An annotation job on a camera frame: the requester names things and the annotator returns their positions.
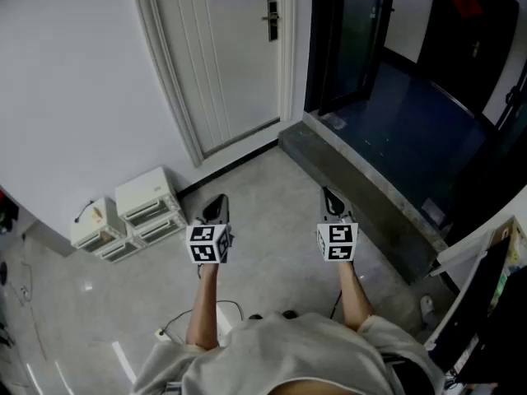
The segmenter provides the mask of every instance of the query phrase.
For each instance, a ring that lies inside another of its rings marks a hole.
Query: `shirt sleeve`
[[[409,333],[379,316],[370,316],[358,333],[374,346],[381,355],[397,355],[413,361],[427,374],[435,393],[441,393],[445,376],[431,360],[425,347]]]
[[[180,381],[189,364],[204,352],[206,350],[199,346],[158,342],[142,365],[130,395],[157,395],[167,382]]]

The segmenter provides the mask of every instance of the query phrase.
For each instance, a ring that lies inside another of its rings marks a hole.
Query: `person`
[[[132,395],[440,394],[424,347],[375,316],[352,263],[339,263],[344,324],[318,314],[248,319],[217,342],[218,264],[205,264],[186,345],[159,342]]]

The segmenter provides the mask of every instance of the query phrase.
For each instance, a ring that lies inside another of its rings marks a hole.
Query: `glass door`
[[[319,115],[370,97],[392,1],[328,1],[331,6],[327,20],[329,40]]]

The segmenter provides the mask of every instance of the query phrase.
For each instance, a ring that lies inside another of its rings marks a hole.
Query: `white shirt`
[[[227,335],[226,346],[211,351],[158,343],[131,394],[158,395],[176,382],[184,395],[268,395],[293,380],[319,380],[365,395],[404,394],[382,355],[411,360],[441,394],[443,373],[401,328],[371,316],[354,332],[318,314],[244,321]]]

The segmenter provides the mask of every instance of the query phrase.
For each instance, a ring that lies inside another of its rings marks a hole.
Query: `concrete step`
[[[282,131],[278,145],[317,183],[354,205],[360,229],[412,284],[427,275],[437,251],[363,173],[305,123]]]

